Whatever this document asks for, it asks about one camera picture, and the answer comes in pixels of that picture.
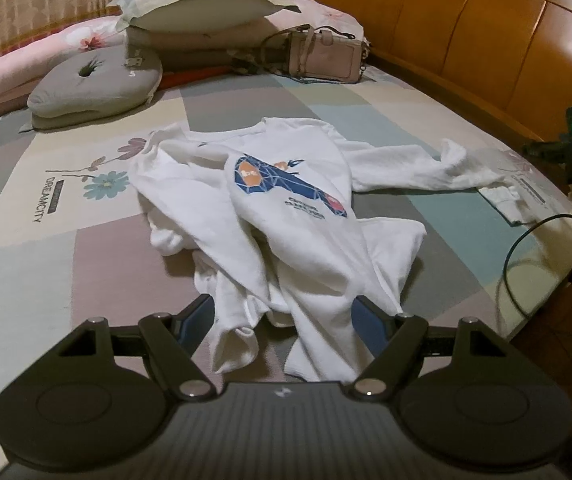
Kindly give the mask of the white printed sweatshirt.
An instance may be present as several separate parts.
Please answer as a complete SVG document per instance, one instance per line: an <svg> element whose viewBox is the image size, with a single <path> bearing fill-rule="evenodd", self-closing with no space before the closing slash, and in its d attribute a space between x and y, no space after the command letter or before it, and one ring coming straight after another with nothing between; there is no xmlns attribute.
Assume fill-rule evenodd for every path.
<svg viewBox="0 0 572 480"><path fill-rule="evenodd" d="M426 230L414 220L358 218L354 193L475 190L508 222L529 220L516 188L460 144L443 141L438 156L417 145L375 148L309 118L155 131L132 160L129 180L152 246L166 256L189 250L195 286L213 298L218 374L254 362L262 320L297 333L289 375L352 382L367 367L352 301L365 296L399 313Z"/></svg>

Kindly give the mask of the wooden headboard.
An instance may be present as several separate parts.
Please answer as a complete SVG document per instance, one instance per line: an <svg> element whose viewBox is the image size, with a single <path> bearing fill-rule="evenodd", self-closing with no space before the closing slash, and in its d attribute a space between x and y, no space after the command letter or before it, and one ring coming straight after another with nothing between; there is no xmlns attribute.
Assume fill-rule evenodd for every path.
<svg viewBox="0 0 572 480"><path fill-rule="evenodd" d="M356 18L375 58L523 136L572 107L572 0L315 0Z"/></svg>

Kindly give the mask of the red folded cloth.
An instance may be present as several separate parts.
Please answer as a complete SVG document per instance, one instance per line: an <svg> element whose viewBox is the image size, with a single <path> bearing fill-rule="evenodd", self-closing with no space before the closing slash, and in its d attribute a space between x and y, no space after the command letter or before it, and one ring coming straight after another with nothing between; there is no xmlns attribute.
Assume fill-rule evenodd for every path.
<svg viewBox="0 0 572 480"><path fill-rule="evenodd" d="M185 86L186 84L192 84L193 82L227 75L232 71L233 69L230 66L212 66L191 68L190 70L179 70L178 72L164 72L157 90L164 91Z"/></svg>

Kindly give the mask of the grey donut cushion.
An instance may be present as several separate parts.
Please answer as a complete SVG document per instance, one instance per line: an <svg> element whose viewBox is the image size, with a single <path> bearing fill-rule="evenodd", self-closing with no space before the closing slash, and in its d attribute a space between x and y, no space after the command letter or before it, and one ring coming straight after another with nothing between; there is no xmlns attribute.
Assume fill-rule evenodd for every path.
<svg viewBox="0 0 572 480"><path fill-rule="evenodd" d="M124 114L148 104L161 78L160 58L149 48L77 54L52 68L29 94L32 128L60 129Z"/></svg>

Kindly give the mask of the pink leather handbag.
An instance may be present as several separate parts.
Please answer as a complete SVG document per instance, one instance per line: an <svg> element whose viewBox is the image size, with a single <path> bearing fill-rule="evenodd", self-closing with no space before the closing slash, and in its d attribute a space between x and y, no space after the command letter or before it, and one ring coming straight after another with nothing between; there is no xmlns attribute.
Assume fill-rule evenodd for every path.
<svg viewBox="0 0 572 480"><path fill-rule="evenodd" d="M356 84L362 78L370 43L335 27L300 25L265 38L259 66L300 82Z"/></svg>

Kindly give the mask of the pink floral folded quilt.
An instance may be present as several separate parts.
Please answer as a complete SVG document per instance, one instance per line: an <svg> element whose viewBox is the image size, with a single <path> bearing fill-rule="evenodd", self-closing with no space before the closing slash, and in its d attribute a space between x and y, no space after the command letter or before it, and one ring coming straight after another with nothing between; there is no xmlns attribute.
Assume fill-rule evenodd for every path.
<svg viewBox="0 0 572 480"><path fill-rule="evenodd" d="M332 26L357 40L364 38L362 25L351 15L314 0L295 0L298 10L280 10L266 18L211 34L166 34L128 28L116 31L118 18L93 18L36 40L0 57L0 116L26 105L28 94L52 68L68 58L95 48L140 44L156 51L166 72L224 66L237 52L268 55L285 47L286 29L301 25Z"/></svg>

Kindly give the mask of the striped green white pillow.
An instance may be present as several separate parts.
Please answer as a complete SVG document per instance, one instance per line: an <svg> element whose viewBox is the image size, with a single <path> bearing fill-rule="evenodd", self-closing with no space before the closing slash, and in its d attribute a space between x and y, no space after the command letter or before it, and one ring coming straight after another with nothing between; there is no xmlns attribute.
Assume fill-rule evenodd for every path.
<svg viewBox="0 0 572 480"><path fill-rule="evenodd" d="M136 27L164 34L208 34L265 18L298 12L295 0L111 0L120 10L116 29Z"/></svg>

